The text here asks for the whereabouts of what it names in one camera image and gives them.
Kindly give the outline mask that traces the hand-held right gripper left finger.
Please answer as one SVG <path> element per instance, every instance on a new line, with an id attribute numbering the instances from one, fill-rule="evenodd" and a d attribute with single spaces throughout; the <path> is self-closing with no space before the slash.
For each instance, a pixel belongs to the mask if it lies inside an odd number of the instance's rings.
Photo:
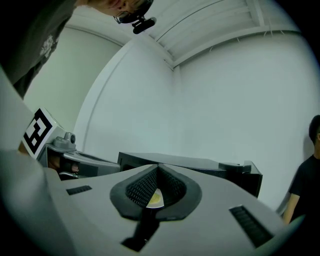
<path id="1" fill-rule="evenodd" d="M 79 180 L 60 180 L 49 171 L 49 191 L 67 240 L 60 243 L 71 249 L 58 255 L 69 256 L 157 256 L 156 235 L 140 252 L 122 245 L 134 236 L 137 221 L 122 217 L 110 200 L 112 187 L 119 182 L 150 169 L 145 165 L 124 172 Z"/>

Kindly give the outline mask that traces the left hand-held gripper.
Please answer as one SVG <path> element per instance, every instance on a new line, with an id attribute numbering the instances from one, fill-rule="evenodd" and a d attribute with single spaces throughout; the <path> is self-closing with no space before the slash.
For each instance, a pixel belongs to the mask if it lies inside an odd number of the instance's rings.
<path id="1" fill-rule="evenodd" d="M 97 177 L 119 173 L 119 164 L 76 151 L 76 136 L 67 132 L 43 107 L 35 111 L 21 142 L 21 152 L 30 155 L 43 167 L 48 167 L 48 156 L 61 154 L 78 164 L 78 173 L 58 173 L 62 180 L 78 177 Z"/>

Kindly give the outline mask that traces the person's left hand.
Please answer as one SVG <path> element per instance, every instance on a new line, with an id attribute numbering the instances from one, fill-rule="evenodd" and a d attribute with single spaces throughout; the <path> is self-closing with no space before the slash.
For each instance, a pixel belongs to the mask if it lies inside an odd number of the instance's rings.
<path id="1" fill-rule="evenodd" d="M 62 154 L 50 154 L 47 157 L 47 164 L 49 168 L 56 170 L 58 173 L 77 174 L 79 172 L 78 163 L 64 158 Z"/>

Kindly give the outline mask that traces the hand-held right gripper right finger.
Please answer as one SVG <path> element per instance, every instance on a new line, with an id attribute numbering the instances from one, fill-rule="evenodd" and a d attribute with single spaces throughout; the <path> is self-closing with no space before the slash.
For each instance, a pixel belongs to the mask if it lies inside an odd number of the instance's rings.
<path id="1" fill-rule="evenodd" d="M 289 225 L 256 197 L 234 183 L 194 170 L 170 166 L 197 182 L 202 198 L 183 220 L 161 222 L 142 248 L 144 256 L 286 256 L 284 244 L 304 218 Z M 255 247 L 231 210 L 244 207 L 270 234 L 271 239 Z"/>

